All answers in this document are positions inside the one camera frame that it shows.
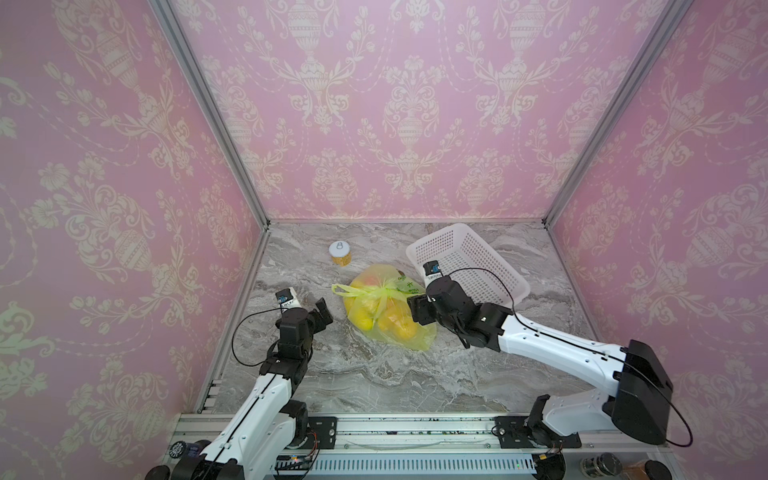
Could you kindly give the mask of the yellow plastic bag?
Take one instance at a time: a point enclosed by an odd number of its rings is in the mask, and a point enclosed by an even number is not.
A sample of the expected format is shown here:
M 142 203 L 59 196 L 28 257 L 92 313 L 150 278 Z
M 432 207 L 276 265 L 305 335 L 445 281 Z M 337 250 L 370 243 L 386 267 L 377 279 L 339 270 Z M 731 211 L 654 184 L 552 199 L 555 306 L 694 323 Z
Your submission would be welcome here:
M 437 329 L 414 320 L 408 300 L 425 289 L 394 266 L 373 264 L 349 285 L 333 284 L 332 292 L 341 297 L 347 319 L 367 338 L 413 351 L 427 351 Z

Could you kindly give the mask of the white plastic basket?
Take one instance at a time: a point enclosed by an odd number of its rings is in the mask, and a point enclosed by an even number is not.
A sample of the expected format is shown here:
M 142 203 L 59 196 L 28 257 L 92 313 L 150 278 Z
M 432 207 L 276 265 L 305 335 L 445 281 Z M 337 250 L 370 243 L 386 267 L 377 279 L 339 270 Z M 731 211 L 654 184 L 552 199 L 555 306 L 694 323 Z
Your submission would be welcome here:
M 441 272 L 456 280 L 476 302 L 510 308 L 530 294 L 529 283 L 472 228 L 444 227 L 415 241 L 406 256 L 427 281 L 424 264 L 437 261 Z

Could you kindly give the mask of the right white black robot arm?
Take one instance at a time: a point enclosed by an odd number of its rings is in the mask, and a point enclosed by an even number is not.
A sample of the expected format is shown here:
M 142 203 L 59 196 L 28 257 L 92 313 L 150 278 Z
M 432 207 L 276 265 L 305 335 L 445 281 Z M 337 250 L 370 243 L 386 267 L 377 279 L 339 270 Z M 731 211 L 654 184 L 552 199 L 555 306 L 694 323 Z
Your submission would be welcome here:
M 527 357 L 590 385 L 578 394 L 536 398 L 523 427 L 533 443 L 561 447 L 582 432 L 602 430 L 667 443 L 674 387 L 649 345 L 601 343 L 548 328 L 512 306 L 475 302 L 449 276 L 431 280 L 407 303 L 418 323 L 439 324 L 466 348 Z

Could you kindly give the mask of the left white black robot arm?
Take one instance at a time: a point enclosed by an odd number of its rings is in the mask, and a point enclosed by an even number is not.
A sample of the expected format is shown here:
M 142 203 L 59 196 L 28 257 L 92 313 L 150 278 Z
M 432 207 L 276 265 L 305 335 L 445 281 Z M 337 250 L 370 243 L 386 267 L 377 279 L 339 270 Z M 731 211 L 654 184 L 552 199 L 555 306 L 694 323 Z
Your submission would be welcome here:
M 167 479 L 263 479 L 309 471 L 321 438 L 304 402 L 293 395 L 313 356 L 314 335 L 333 323 L 324 299 L 311 310 L 290 289 L 277 295 L 279 337 L 258 366 L 248 397 L 222 432 L 198 453 L 184 453 Z

